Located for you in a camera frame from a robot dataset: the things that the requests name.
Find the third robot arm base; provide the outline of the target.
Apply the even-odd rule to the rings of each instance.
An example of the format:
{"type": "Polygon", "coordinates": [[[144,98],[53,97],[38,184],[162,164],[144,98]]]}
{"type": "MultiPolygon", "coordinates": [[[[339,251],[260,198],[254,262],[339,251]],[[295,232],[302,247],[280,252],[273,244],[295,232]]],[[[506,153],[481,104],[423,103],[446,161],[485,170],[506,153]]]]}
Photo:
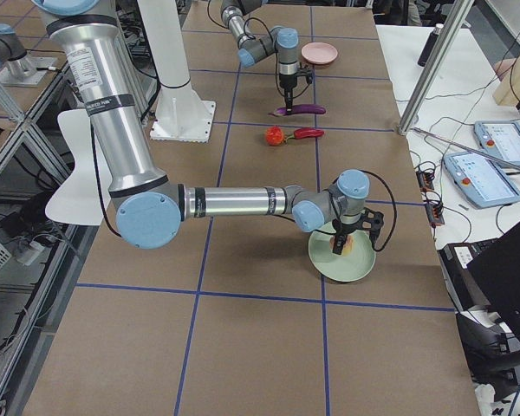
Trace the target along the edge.
{"type": "Polygon", "coordinates": [[[33,56],[14,29],[0,23],[0,82],[11,87],[36,87],[48,73],[57,70],[54,57],[33,56]]]}

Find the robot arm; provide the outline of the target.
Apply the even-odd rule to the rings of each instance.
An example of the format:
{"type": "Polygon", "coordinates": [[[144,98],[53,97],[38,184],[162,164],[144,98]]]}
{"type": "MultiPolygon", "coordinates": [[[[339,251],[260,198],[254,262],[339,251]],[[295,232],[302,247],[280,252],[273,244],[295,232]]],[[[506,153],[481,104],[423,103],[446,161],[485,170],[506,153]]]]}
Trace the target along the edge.
{"type": "Polygon", "coordinates": [[[298,32],[293,28],[275,26],[263,37],[254,36],[244,18],[264,4],[266,1],[223,1],[220,17],[222,24],[231,32],[237,43],[237,56],[243,67],[249,68],[272,55],[277,56],[276,74],[279,87],[283,89],[285,102],[283,115],[291,115],[293,93],[301,70],[298,58],[298,32]]]}
{"type": "MultiPolygon", "coordinates": [[[[142,1],[140,15],[159,79],[153,135],[205,142],[215,112],[191,84],[177,7],[142,1]]],[[[120,30],[112,1],[41,1],[42,20],[64,50],[112,175],[108,192],[120,236],[141,249],[168,244],[187,218],[289,214],[305,232],[335,228],[334,253],[367,226],[368,177],[347,170],[322,192],[285,187],[186,187],[153,162],[140,113],[114,45],[120,30]]]]}

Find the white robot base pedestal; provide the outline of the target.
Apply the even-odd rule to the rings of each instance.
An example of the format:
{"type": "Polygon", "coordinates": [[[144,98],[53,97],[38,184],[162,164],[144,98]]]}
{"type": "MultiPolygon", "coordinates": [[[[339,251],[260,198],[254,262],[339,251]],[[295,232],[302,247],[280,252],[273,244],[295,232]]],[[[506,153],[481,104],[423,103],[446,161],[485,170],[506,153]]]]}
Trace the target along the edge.
{"type": "Polygon", "coordinates": [[[143,0],[138,5],[160,84],[151,138],[204,143],[216,103],[201,100],[192,87],[176,3],[143,0]]]}

